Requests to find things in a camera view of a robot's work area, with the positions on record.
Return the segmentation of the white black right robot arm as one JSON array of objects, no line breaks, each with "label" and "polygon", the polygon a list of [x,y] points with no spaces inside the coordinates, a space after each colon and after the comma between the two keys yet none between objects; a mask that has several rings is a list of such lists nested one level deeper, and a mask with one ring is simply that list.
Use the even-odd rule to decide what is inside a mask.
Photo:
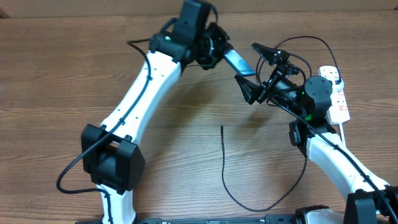
[{"label": "white black right robot arm", "polygon": [[312,76],[298,86],[288,77],[301,69],[291,64],[288,52],[256,42],[252,47],[275,69],[260,85],[236,75],[244,99],[249,104],[270,101],[295,117],[289,124],[290,142],[321,168],[344,198],[343,223],[376,223],[378,215],[397,223],[397,187],[367,169],[326,119],[332,106],[332,81]]}]

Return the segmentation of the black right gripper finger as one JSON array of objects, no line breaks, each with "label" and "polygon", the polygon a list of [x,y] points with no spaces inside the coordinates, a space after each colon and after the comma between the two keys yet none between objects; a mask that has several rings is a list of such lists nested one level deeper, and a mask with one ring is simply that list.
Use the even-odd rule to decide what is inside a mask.
[{"label": "black right gripper finger", "polygon": [[234,78],[241,89],[246,103],[252,105],[255,101],[260,102],[260,95],[263,91],[261,86],[256,85],[241,75],[235,75]]},{"label": "black right gripper finger", "polygon": [[266,47],[257,42],[253,43],[251,47],[259,53],[270,66],[285,63],[290,57],[290,54],[284,50]]}]

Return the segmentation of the Samsung Galaxy smartphone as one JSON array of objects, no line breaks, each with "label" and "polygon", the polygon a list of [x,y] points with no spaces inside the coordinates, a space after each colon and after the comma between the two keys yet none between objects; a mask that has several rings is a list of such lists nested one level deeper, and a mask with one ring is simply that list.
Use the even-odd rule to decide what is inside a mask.
[{"label": "Samsung Galaxy smartphone", "polygon": [[242,77],[255,75],[254,69],[237,53],[237,51],[235,51],[235,49],[225,50],[224,59],[238,75]]}]

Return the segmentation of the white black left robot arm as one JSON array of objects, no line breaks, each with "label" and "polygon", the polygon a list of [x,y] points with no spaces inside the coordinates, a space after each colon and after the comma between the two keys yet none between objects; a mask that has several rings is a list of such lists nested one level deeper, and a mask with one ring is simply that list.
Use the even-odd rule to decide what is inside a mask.
[{"label": "white black left robot arm", "polygon": [[185,1],[178,18],[171,18],[149,41],[144,64],[134,83],[100,126],[87,125],[81,134],[83,169],[96,184],[103,202],[98,223],[133,223],[133,190],[145,167],[139,149],[156,107],[196,61],[208,70],[223,58],[228,35],[208,22],[214,5]]}]

